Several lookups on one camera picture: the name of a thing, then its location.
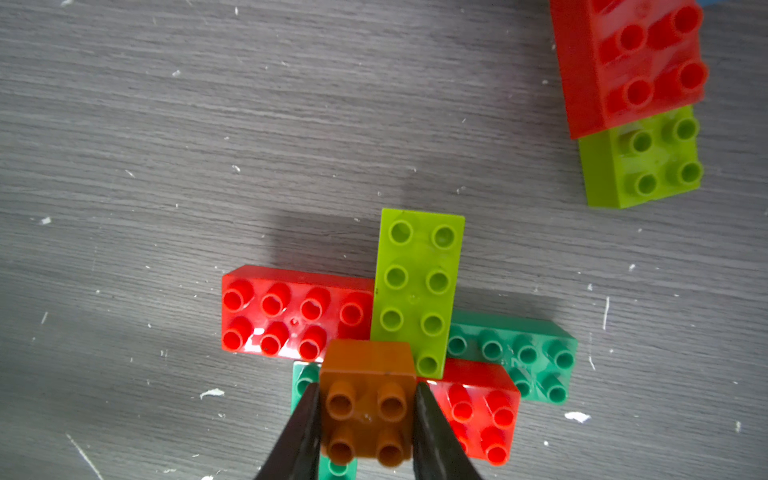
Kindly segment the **lime lego brick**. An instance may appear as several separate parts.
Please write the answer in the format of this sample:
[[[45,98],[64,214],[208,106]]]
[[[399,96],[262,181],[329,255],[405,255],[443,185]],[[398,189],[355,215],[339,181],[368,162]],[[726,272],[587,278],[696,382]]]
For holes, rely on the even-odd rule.
[[[699,131],[685,106],[580,138],[587,204],[624,209],[698,189]]]
[[[443,377],[465,218],[381,213],[370,339],[406,342],[417,375]]]

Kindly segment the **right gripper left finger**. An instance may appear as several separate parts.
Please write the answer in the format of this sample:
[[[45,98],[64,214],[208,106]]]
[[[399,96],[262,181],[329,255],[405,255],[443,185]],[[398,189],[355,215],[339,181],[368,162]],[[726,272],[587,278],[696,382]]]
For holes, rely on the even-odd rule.
[[[321,445],[321,401],[311,383],[255,480],[314,480]]]

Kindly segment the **red lego brick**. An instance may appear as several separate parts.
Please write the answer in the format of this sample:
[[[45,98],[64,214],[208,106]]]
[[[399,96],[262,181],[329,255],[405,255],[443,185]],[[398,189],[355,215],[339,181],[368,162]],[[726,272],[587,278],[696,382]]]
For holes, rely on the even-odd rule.
[[[466,456],[499,467],[510,459],[521,393],[492,363],[448,358],[428,384]]]
[[[572,138],[703,98],[696,2],[553,1],[550,13]]]
[[[244,265],[222,278],[225,351],[321,362],[334,339],[368,340],[372,279]]]

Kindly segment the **green lego brick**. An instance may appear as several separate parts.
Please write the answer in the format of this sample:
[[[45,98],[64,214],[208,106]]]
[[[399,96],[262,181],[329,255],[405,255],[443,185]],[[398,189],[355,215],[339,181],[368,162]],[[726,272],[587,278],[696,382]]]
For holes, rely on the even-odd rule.
[[[446,359],[502,366],[521,401],[566,403],[577,340],[551,321],[456,310]]]

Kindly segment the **orange square lego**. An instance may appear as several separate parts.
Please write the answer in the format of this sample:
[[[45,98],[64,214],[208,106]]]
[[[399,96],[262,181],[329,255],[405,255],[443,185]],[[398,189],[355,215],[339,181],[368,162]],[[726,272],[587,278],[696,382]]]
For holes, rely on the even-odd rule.
[[[333,340],[319,374],[322,453],[337,465],[412,455],[417,375],[405,342]]]

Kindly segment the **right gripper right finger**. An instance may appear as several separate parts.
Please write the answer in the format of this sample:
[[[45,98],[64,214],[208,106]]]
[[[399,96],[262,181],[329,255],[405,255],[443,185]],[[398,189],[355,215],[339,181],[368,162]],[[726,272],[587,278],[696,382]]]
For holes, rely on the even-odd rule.
[[[413,470],[416,480],[481,479],[425,382],[414,400]]]

